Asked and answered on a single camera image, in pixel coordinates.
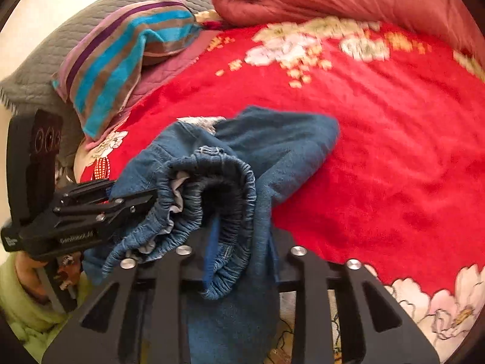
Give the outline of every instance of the denim waistband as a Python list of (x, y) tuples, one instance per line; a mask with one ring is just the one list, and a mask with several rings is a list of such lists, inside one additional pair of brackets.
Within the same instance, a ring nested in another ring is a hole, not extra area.
[[(183, 210), (174, 214), (170, 234), (159, 235), (166, 227), (173, 204), (170, 181), (177, 172), (190, 175), (182, 187)], [(206, 251), (203, 296), (217, 299), (229, 291), (246, 268), (251, 255), (253, 217), (256, 203), (255, 177), (250, 166), (222, 148), (203, 146), (190, 156), (169, 160), (153, 171), (157, 202), (145, 220), (124, 232), (103, 265), (104, 276), (134, 250), (155, 239), (156, 247), (145, 261), (159, 259), (183, 244), (190, 233), (213, 215)]]

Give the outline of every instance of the white wall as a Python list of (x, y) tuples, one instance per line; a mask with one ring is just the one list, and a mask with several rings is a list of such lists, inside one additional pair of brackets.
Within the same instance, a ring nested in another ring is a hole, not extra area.
[[(55, 28), (96, 0), (20, 0), (0, 32), (0, 79), (11, 74)], [(11, 114), (0, 106), (0, 224), (10, 217), (5, 150)], [(6, 254), (0, 245), (0, 264)]]

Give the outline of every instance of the blue denim pants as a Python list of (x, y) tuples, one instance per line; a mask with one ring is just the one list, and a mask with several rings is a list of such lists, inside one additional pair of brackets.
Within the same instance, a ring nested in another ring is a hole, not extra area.
[[(268, 261), (271, 209), (322, 165), (338, 124), (327, 116), (253, 106), (215, 129), (212, 135), (174, 123), (127, 164), (111, 198), (157, 188), (157, 202), (145, 220), (118, 231), (110, 245), (87, 251), (83, 265), (88, 277), (99, 281), (101, 272), (107, 275), (128, 250), (150, 239), (155, 249), (140, 257), (158, 259), (209, 217), (217, 232), (206, 251), (205, 288), (188, 300), (192, 363), (259, 364), (279, 312)], [(173, 216), (170, 234), (160, 234), (170, 217), (170, 181), (178, 171), (190, 175), (182, 189), (183, 211)]]

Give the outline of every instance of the striped towel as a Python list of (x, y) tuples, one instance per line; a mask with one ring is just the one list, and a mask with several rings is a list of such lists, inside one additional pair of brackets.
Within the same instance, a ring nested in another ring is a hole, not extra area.
[(69, 52), (52, 84), (72, 102), (87, 137), (96, 140), (122, 111), (142, 66), (181, 52), (198, 35), (181, 1), (144, 1), (106, 17)]

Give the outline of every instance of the green sleeve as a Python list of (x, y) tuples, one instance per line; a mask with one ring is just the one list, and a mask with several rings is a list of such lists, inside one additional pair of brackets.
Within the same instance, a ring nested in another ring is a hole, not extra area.
[[(67, 321), (68, 315), (55, 312), (49, 304), (38, 304), (24, 291), (15, 272), (15, 256), (15, 253), (11, 254), (0, 265), (0, 307), (17, 338), (35, 360), (40, 362), (50, 342)], [(90, 291), (85, 275), (81, 275), (78, 289), (80, 304)]]

